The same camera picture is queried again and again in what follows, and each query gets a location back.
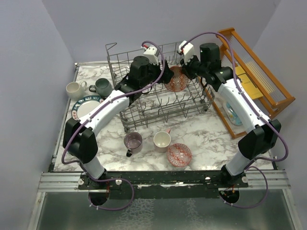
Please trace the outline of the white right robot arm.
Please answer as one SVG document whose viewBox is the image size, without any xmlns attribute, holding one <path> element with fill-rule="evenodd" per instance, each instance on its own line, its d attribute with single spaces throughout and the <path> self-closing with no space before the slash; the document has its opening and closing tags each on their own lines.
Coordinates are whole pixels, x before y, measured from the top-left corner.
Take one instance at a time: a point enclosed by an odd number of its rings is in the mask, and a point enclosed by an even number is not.
<svg viewBox="0 0 307 230">
<path fill-rule="evenodd" d="M 243 87 L 239 79 L 234 79 L 232 68 L 222 67 L 217 44 L 200 45 L 201 56 L 197 57 L 194 46 L 183 41 L 178 53 L 183 56 L 180 61 L 183 73 L 191 80 L 205 78 L 206 83 L 230 104 L 245 128 L 247 134 L 238 142 L 238 152 L 221 169 L 221 184 L 232 187 L 256 157 L 274 147 L 281 124 L 278 120 L 270 120 L 250 97 L 243 98 Z"/>
</svg>

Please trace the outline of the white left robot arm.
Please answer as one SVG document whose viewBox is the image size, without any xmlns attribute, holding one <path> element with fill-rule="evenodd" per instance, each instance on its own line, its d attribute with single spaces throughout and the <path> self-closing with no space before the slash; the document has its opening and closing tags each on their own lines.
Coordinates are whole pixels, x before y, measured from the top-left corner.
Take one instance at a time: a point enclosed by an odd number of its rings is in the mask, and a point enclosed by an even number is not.
<svg viewBox="0 0 307 230">
<path fill-rule="evenodd" d="M 78 120 L 71 118 L 66 122 L 64 153 L 76 158 L 76 162 L 89 175 L 93 188 L 101 189 L 106 183 L 106 169 L 96 156 L 97 134 L 115 115 L 132 105 L 144 90 L 155 84 L 170 82 L 173 75 L 165 58 L 151 62 L 146 56 L 137 56 L 129 72 L 99 106 Z"/>
</svg>

